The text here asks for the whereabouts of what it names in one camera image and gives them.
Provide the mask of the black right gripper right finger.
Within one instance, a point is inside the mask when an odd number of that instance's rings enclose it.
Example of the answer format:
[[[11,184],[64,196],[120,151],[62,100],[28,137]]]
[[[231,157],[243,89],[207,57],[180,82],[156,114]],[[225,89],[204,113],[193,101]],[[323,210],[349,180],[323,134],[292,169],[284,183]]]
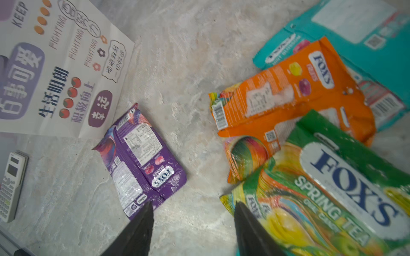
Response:
[[[238,242],[237,256],[286,255],[242,202],[236,204],[234,223]]]

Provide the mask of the white printed paper bag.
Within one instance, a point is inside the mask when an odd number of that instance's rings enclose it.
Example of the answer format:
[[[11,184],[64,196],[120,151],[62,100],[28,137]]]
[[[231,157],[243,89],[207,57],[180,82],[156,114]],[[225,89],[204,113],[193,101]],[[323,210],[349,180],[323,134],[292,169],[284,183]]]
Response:
[[[133,48],[89,1],[2,1],[1,131],[102,138]]]

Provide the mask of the green Fox's spring tea packet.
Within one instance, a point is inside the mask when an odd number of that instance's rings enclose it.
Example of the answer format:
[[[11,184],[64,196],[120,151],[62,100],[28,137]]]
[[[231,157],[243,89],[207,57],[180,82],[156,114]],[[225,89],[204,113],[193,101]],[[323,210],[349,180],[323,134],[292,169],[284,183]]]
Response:
[[[230,193],[286,253],[407,256],[410,176],[310,111],[281,150]]]

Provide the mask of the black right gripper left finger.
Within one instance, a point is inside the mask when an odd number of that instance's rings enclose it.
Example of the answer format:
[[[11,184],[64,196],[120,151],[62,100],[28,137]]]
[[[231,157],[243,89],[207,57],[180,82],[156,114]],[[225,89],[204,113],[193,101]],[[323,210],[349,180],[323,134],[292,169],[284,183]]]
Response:
[[[152,202],[146,203],[101,256],[148,256],[154,225]]]

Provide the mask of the purple Fox's candy packet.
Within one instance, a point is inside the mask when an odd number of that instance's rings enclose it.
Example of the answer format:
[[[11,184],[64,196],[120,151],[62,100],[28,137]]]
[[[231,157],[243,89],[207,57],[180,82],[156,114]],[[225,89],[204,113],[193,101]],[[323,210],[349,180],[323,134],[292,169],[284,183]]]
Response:
[[[187,182],[185,170],[137,104],[107,130],[94,150],[130,220],[146,203],[158,208]]]

